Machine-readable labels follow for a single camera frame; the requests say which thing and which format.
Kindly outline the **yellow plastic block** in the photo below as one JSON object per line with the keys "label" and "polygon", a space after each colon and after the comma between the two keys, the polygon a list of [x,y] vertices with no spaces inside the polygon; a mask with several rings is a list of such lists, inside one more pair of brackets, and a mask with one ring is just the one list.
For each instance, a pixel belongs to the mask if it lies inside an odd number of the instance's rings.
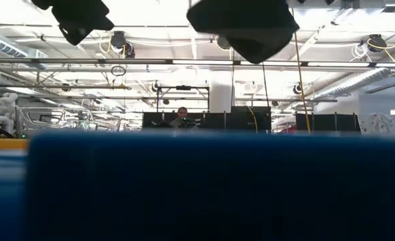
{"label": "yellow plastic block", "polygon": [[27,139],[0,139],[0,149],[27,149]]}

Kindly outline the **large blue plastic block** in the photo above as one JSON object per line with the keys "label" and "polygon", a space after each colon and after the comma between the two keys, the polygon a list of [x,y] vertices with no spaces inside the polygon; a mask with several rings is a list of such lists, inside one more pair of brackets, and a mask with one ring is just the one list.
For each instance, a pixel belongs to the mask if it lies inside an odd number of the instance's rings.
{"label": "large blue plastic block", "polygon": [[395,241],[395,138],[50,131],[23,241]]}

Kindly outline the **white pillar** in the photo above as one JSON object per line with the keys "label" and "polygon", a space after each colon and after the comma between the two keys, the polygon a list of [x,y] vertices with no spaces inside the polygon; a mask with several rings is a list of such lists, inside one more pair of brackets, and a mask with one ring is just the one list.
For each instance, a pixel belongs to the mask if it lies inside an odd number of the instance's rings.
{"label": "white pillar", "polygon": [[230,72],[212,72],[209,81],[210,112],[231,112],[232,107],[232,77]]}

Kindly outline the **small clear plastic bin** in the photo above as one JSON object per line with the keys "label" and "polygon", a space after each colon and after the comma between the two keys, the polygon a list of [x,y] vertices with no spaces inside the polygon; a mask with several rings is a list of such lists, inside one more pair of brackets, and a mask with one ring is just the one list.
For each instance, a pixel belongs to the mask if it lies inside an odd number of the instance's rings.
{"label": "small clear plastic bin", "polygon": [[85,108],[17,107],[15,114],[18,135],[31,135],[43,129],[120,131],[120,120],[98,120]]}

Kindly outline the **person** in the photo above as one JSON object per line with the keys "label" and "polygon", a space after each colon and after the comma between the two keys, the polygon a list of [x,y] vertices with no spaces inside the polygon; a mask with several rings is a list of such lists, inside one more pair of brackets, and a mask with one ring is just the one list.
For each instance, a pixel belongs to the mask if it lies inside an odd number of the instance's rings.
{"label": "person", "polygon": [[176,129],[197,129],[197,125],[193,119],[187,117],[188,111],[186,107],[180,107],[177,110],[177,117],[169,124]]}

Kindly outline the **white humanoid figure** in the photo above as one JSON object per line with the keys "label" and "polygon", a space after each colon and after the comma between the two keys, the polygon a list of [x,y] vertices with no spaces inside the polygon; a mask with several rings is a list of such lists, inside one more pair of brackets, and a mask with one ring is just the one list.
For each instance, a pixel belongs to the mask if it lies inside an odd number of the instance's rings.
{"label": "white humanoid figure", "polygon": [[8,133],[13,132],[15,120],[15,101],[18,99],[16,93],[4,93],[0,98],[0,126]]}

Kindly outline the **white patterned sheet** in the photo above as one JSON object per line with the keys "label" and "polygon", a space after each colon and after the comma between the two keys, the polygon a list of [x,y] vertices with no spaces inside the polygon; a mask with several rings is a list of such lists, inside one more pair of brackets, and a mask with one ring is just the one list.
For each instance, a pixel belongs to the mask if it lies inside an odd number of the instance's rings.
{"label": "white patterned sheet", "polygon": [[363,135],[395,136],[395,116],[392,115],[360,114],[358,124]]}

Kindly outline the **black gantry frame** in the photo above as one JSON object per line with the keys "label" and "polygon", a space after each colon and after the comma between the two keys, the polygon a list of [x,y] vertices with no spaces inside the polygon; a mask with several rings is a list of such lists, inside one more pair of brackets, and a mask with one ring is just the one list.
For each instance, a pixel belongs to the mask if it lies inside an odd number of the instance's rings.
{"label": "black gantry frame", "polygon": [[[171,89],[176,90],[197,90],[205,100],[207,100],[207,111],[210,111],[210,87],[209,86],[188,86],[188,85],[179,85],[179,86],[157,86],[156,87],[156,110],[159,112],[159,101],[164,97],[166,93],[168,93]],[[207,96],[202,94],[200,90],[206,90]]]}

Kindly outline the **wide black partition wall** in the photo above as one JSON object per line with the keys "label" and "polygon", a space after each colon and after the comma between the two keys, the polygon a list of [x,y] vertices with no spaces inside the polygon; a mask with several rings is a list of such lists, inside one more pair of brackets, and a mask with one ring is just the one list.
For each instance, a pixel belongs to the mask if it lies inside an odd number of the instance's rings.
{"label": "wide black partition wall", "polygon": [[[172,128],[170,122],[177,117],[175,112],[144,112],[144,129]],[[231,112],[195,112],[187,115],[193,119],[199,129],[253,131],[269,133],[271,131],[270,109],[264,106],[233,106]]]}

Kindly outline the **long ceiling light rail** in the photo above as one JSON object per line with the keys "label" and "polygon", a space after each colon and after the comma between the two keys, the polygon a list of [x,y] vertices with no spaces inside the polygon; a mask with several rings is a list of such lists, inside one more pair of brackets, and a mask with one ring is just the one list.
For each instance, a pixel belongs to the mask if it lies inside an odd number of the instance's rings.
{"label": "long ceiling light rail", "polygon": [[9,64],[156,64],[190,66],[268,66],[268,67],[334,67],[334,68],[395,68],[395,62],[294,62],[265,61],[253,64],[244,60],[182,60],[182,59],[79,59],[79,58],[0,58]]}

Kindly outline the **silver ventilation duct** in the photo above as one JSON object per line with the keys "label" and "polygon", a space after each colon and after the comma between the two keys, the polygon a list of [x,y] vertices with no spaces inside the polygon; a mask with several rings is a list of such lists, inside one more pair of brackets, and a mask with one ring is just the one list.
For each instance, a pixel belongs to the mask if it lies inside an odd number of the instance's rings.
{"label": "silver ventilation duct", "polygon": [[358,72],[350,74],[328,86],[317,91],[314,95],[314,99],[341,96],[349,92],[353,92],[364,86],[379,82],[383,79],[393,75],[393,69],[395,62],[383,64],[378,62],[375,64],[375,68],[366,72]]}

